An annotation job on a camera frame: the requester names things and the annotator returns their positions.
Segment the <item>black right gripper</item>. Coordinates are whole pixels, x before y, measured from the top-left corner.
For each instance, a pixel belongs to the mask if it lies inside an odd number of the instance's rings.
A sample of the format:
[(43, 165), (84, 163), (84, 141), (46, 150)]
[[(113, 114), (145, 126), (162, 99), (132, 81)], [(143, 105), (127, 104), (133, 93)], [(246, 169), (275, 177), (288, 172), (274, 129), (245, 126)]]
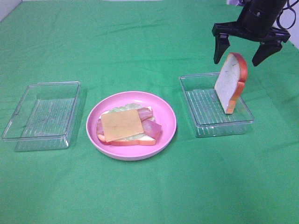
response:
[(249, 0), (236, 21), (214, 24), (214, 63), (218, 64), (230, 47), (229, 35), (260, 42), (252, 58), (254, 66), (279, 52), (282, 49), (281, 41), (287, 42), (291, 36), (287, 30), (273, 27), (285, 4), (285, 0)]

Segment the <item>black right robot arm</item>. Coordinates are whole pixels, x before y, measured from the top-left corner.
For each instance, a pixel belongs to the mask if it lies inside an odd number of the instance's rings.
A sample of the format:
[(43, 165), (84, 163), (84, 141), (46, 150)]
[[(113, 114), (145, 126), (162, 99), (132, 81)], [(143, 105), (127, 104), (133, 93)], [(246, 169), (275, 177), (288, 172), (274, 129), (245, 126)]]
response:
[(236, 21), (215, 23), (212, 28), (215, 37), (214, 63), (219, 63), (230, 46), (230, 36), (260, 43), (252, 59), (254, 66), (279, 52), (281, 43), (287, 42), (291, 35), (286, 29), (273, 27), (273, 24), (286, 3), (285, 0), (248, 0)]

